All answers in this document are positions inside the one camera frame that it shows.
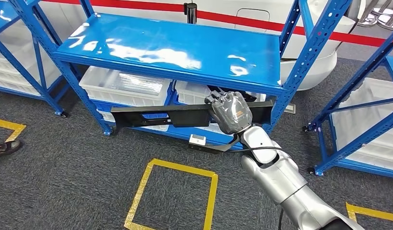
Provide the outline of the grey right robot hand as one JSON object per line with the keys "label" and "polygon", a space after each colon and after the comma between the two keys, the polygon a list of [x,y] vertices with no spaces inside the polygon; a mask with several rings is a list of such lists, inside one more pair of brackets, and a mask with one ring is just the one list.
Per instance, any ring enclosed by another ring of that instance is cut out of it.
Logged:
{"label": "grey right robot hand", "polygon": [[209,113],[225,134],[239,133],[252,124],[252,112],[240,92],[212,91],[205,103],[211,105]]}

